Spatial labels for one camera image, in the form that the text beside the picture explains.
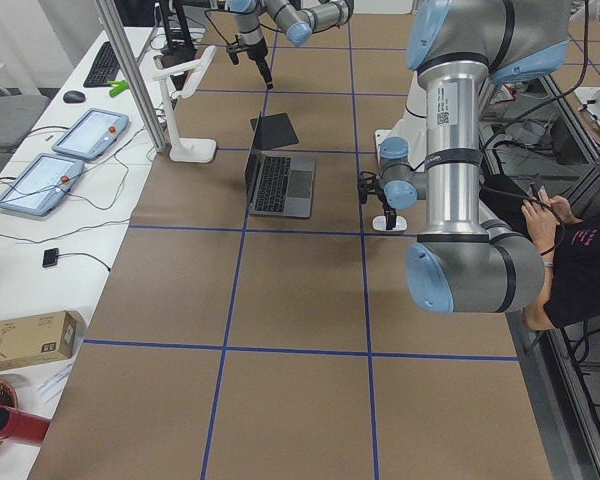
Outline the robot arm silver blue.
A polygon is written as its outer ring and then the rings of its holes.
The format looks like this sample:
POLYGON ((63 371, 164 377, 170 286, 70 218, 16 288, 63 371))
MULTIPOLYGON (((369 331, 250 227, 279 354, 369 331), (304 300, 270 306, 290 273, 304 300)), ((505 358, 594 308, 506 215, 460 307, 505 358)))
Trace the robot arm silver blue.
POLYGON ((421 171, 397 137, 379 149, 390 206, 425 200, 426 227, 406 253, 413 300, 424 310, 509 312, 540 293, 540 253, 479 199, 479 91, 485 83, 532 80, 565 60, 566 1, 426 1, 410 33, 407 65, 426 100, 421 171))
POLYGON ((238 28, 236 39, 226 46, 234 65, 239 64, 238 55, 245 52, 253 61, 267 89, 273 88, 273 79, 267 63, 268 47, 260 17, 267 14, 296 47, 302 46, 318 32, 346 24, 354 13, 354 1, 320 1, 317 6, 300 8, 296 1, 227 1, 228 11, 238 28))

